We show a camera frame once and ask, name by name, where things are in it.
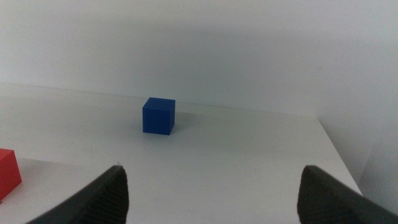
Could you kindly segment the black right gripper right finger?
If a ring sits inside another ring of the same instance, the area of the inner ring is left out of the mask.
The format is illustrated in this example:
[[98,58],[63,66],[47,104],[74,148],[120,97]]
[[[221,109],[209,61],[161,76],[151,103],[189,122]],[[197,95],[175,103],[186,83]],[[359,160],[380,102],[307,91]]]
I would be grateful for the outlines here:
[[300,223],[397,224],[397,215],[317,166],[305,166],[298,193]]

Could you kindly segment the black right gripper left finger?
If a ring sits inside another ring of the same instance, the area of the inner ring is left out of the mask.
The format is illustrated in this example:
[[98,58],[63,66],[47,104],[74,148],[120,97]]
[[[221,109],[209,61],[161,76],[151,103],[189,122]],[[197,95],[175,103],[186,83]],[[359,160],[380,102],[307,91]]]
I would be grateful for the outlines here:
[[30,221],[34,224],[124,224],[129,210],[127,174],[112,166],[86,187]]

